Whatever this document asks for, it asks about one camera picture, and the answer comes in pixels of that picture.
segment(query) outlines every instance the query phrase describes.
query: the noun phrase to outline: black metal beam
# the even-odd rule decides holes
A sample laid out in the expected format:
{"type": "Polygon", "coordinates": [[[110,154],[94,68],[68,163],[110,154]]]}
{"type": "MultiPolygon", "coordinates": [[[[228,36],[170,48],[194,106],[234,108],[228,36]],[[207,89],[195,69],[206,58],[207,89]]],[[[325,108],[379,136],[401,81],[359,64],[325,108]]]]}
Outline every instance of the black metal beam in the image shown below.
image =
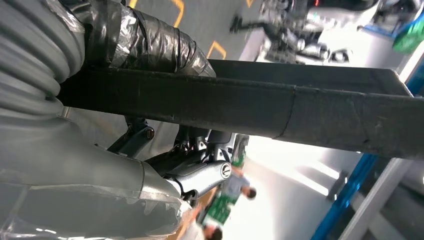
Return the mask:
{"type": "Polygon", "coordinates": [[[298,87],[408,96],[390,69],[314,66],[210,59],[216,76],[298,87]]]}
{"type": "MultiPolygon", "coordinates": [[[[364,69],[349,71],[345,78],[355,79],[354,73],[364,69]]],[[[373,69],[370,81],[382,71],[373,69]]],[[[408,94],[402,84],[391,90],[396,91],[408,94]]],[[[81,71],[62,85],[59,99],[69,107],[204,129],[387,157],[424,157],[416,139],[424,134],[424,100],[408,96],[108,68],[81,71]]]]}

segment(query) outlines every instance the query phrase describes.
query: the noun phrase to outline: person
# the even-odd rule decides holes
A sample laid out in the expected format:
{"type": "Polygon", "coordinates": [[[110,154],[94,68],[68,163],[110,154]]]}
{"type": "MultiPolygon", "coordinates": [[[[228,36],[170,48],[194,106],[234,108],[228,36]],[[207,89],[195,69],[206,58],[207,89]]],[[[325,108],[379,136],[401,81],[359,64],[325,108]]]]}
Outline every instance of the person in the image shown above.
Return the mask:
{"type": "Polygon", "coordinates": [[[196,222],[196,218],[204,207],[199,204],[188,220],[189,225],[185,230],[180,240],[221,240],[223,238],[223,231],[216,226],[206,225],[202,226],[196,222]]]}
{"type": "Polygon", "coordinates": [[[232,199],[237,199],[240,195],[250,200],[256,197],[256,189],[250,186],[250,182],[244,177],[243,170],[235,166],[232,166],[231,175],[224,182],[221,193],[232,199]]]}

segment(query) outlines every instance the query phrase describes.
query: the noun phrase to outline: yellow floor marking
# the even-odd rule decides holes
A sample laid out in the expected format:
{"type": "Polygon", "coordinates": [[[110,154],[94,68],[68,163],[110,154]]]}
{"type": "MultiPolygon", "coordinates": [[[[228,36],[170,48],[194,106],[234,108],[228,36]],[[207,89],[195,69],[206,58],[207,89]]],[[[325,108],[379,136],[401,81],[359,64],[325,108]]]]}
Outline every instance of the yellow floor marking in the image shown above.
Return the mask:
{"type": "Polygon", "coordinates": [[[249,8],[251,8],[251,6],[252,6],[252,4],[253,4],[253,2],[254,2],[255,0],[246,0],[246,3],[247,3],[247,6],[249,7],[249,8]]]}
{"type": "Polygon", "coordinates": [[[136,4],[137,4],[137,0],[131,0],[131,1],[129,2],[129,5],[128,5],[128,6],[129,6],[130,8],[132,8],[132,9],[133,9],[133,8],[135,8],[135,7],[136,7],[136,4]]]}
{"type": "Polygon", "coordinates": [[[180,25],[181,19],[183,19],[184,15],[184,2],[181,0],[171,0],[179,9],[178,17],[175,20],[175,23],[173,24],[174,28],[178,28],[180,25]]]}
{"type": "Polygon", "coordinates": [[[214,49],[216,49],[222,55],[222,60],[227,57],[227,51],[225,51],[225,49],[219,43],[217,43],[217,41],[213,41],[212,46],[210,46],[209,52],[207,53],[207,58],[211,56],[214,49]]]}

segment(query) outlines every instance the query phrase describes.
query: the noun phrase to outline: bolt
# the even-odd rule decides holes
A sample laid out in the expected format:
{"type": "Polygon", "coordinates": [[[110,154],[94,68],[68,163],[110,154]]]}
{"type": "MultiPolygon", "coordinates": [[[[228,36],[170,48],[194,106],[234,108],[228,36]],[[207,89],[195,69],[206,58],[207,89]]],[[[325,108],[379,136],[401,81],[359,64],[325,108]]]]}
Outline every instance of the bolt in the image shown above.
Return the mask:
{"type": "Polygon", "coordinates": [[[146,137],[148,140],[153,139],[153,138],[155,137],[155,130],[153,130],[153,128],[149,128],[149,129],[147,129],[147,130],[146,130],[146,132],[145,132],[145,137],[146,137]]]}

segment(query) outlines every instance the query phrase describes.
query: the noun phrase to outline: plastic film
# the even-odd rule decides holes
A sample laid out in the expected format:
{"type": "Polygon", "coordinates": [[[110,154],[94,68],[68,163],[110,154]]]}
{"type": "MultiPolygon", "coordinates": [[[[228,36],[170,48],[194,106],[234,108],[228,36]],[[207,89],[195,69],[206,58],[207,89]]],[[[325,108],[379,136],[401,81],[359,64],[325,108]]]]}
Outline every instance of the plastic film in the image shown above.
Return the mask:
{"type": "Polygon", "coordinates": [[[192,212],[163,193],[103,186],[0,183],[0,190],[13,209],[0,212],[1,240],[161,240],[192,212]],[[159,212],[174,218],[155,219],[159,212]]]}
{"type": "Polygon", "coordinates": [[[110,67],[119,68],[124,64],[130,54],[130,48],[136,35],[137,26],[137,18],[134,17],[133,11],[126,6],[121,5],[121,22],[118,43],[116,45],[115,54],[113,55],[110,67]]]}
{"type": "Polygon", "coordinates": [[[215,77],[197,43],[178,28],[134,10],[139,26],[123,68],[215,77]]]}
{"type": "Polygon", "coordinates": [[[53,13],[62,19],[71,32],[84,33],[83,25],[58,0],[45,0],[45,3],[53,13]]]}
{"type": "Polygon", "coordinates": [[[117,49],[122,5],[112,0],[60,1],[85,27],[86,66],[109,67],[117,49]]]}

